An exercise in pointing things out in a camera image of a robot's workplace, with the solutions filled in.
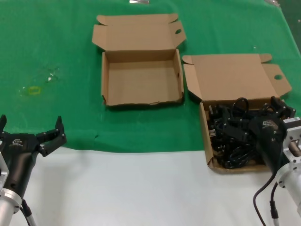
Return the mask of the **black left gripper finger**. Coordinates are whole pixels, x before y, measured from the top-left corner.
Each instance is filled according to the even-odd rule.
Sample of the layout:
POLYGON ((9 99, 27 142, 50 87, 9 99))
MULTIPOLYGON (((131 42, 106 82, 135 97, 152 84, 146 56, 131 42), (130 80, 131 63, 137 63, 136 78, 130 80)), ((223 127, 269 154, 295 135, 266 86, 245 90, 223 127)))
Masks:
POLYGON ((66 134, 64 132, 64 125, 61 116, 58 116, 55 128, 46 132, 41 132, 36 135, 39 144, 43 146, 39 147, 39 153, 46 157, 59 147, 63 146, 66 142, 66 134))
POLYGON ((6 123, 7 123, 7 118, 6 116, 3 114, 1 117, 0 117, 0 138, 3 139, 6 132, 4 131, 4 128, 6 126, 6 123))

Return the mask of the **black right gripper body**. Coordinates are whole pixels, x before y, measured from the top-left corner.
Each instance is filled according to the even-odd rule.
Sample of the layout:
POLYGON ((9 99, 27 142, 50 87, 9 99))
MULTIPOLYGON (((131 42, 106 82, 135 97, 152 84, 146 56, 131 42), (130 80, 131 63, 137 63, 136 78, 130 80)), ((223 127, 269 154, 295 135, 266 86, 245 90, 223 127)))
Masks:
POLYGON ((288 163, 284 154, 283 142, 287 135, 287 126, 283 118, 276 116, 258 116, 249 123, 250 134, 256 151, 273 174, 288 163))

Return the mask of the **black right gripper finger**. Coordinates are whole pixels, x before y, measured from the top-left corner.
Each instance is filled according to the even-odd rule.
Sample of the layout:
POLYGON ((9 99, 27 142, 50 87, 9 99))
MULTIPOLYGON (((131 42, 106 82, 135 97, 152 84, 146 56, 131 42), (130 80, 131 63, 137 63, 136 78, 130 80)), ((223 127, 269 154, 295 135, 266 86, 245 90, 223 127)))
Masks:
POLYGON ((295 117, 295 109, 289 107, 283 100, 272 96, 270 104, 278 118, 288 119, 295 117))
POLYGON ((249 119, 233 117, 227 107, 221 108, 222 127, 221 133, 227 135, 239 142, 249 141, 249 119))

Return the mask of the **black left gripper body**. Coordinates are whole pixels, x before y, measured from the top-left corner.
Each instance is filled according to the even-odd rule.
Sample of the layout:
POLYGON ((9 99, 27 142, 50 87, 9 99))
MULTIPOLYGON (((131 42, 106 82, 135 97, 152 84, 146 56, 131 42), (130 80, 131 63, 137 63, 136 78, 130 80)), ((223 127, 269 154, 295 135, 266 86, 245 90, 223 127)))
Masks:
POLYGON ((4 188, 23 197, 35 166, 39 142, 34 134, 2 132, 0 151, 8 167, 9 174, 4 188))

